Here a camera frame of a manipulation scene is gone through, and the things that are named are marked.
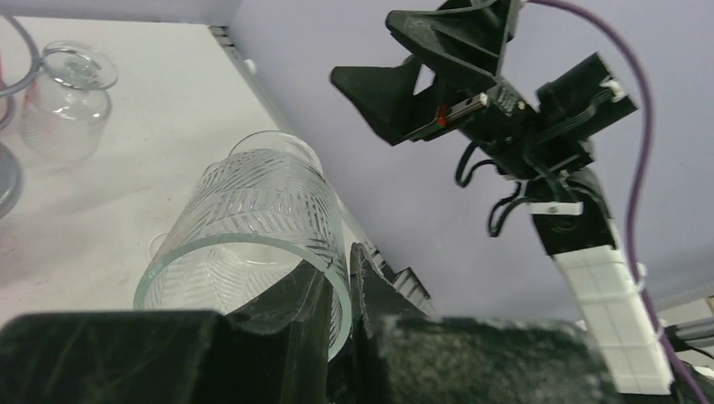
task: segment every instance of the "white cable tie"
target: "white cable tie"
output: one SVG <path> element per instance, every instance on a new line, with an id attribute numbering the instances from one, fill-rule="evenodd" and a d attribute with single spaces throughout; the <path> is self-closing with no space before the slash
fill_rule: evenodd
<path id="1" fill-rule="evenodd" d="M 616 103 L 620 100 L 622 100 L 624 97 L 627 97 L 627 91 L 625 91 L 625 88 L 622 86 L 621 82 L 618 82 L 614 78 L 608 76 L 603 79 L 602 82 L 600 82 L 600 86 L 604 88 L 609 88 L 614 96 L 612 97 L 612 102 Z"/>

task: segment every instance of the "clear drinking glass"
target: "clear drinking glass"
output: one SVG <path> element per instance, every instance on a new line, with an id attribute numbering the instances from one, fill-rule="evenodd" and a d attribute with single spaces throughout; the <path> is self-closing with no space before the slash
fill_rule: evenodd
<path id="1" fill-rule="evenodd" d="M 305 142 L 282 132 L 259 132 L 204 171 L 149 263 L 134 307 L 226 314 L 302 259 L 333 286 L 331 359 L 352 322 L 337 197 Z"/>
<path id="2" fill-rule="evenodd" d="M 43 157 L 82 161 L 99 147 L 112 106 L 105 90 L 116 83 L 116 69 L 77 42 L 52 42 L 42 56 L 42 73 L 25 93 L 20 134 Z"/>

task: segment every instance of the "glass rim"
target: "glass rim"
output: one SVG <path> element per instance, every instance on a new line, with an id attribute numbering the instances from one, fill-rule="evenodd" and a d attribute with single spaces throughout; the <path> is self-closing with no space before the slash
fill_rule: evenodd
<path id="1" fill-rule="evenodd" d="M 60 53 L 74 55 L 92 63 L 98 71 L 103 71 L 102 78 L 91 86 L 80 86 L 76 82 L 66 80 L 61 71 L 51 63 L 51 57 Z M 42 50 L 42 69 L 54 82 L 77 90 L 106 90 L 119 80 L 116 66 L 101 50 L 75 40 L 56 40 L 45 45 Z"/>
<path id="2" fill-rule="evenodd" d="M 335 293 L 338 297 L 339 305 L 342 310 L 342 318 L 340 319 L 337 337 L 328 349 L 328 360 L 334 358 L 347 342 L 347 338 L 352 328 L 352 303 L 349 294 L 349 287 L 347 285 L 347 282 L 349 282 L 349 273 L 347 272 L 348 263 L 346 261 L 344 262 L 345 266 L 343 268 L 343 272 L 345 272 L 346 278 L 343 279 L 338 273 L 340 268 L 335 266 L 333 263 L 331 264 L 325 262 L 325 260 L 317 256 L 314 252 L 311 252 L 294 242 L 288 242 L 274 237 L 251 233 L 220 234 L 187 242 L 166 252 L 162 256 L 154 257 L 154 259 L 149 263 L 147 270 L 141 276 L 141 280 L 139 280 L 139 284 L 136 287 L 133 301 L 134 309 L 146 310 L 145 300 L 149 289 L 155 282 L 156 278 L 162 273 L 162 271 L 168 268 L 172 262 L 193 251 L 200 250 L 201 248 L 214 247 L 234 242 L 249 242 L 280 248 L 306 260 L 309 264 L 317 268 L 317 270 L 325 274 L 325 278 L 327 278 L 328 282 L 333 287 L 333 293 Z"/>

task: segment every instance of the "table surface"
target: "table surface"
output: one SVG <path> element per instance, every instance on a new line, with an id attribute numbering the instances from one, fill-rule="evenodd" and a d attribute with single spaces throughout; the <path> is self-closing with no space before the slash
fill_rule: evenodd
<path id="1" fill-rule="evenodd" d="M 99 48 L 120 79 L 86 162 L 43 161 L 19 139 L 17 119 L 0 134 L 24 169 L 20 200 L 0 220 L 0 324 L 32 311 L 130 309 L 147 244 L 171 227 L 205 167 L 276 125 L 203 25 L 20 21 L 40 48 Z M 14 82 L 29 57 L 8 24 L 0 38 L 3 77 Z"/>

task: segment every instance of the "gray tube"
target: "gray tube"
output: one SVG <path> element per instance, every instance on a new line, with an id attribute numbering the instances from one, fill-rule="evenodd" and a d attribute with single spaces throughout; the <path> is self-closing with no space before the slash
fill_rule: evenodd
<path id="1" fill-rule="evenodd" d="M 37 45 L 32 40 L 32 37 L 29 36 L 27 29 L 25 29 L 22 24 L 12 15 L 3 13 L 3 17 L 10 23 L 10 25 L 13 26 L 13 28 L 18 31 L 18 34 L 20 34 L 20 36 L 24 40 L 24 43 L 27 45 L 27 48 L 29 50 L 30 64 L 29 71 L 23 78 L 21 78 L 18 82 L 0 90 L 0 98 L 5 98 L 9 95 L 13 95 L 27 88 L 30 84 L 32 84 L 32 81 L 35 79 L 35 76 L 37 76 L 37 73 L 40 72 L 40 69 L 42 67 L 42 56 L 40 56 L 40 51 L 37 49 Z"/>

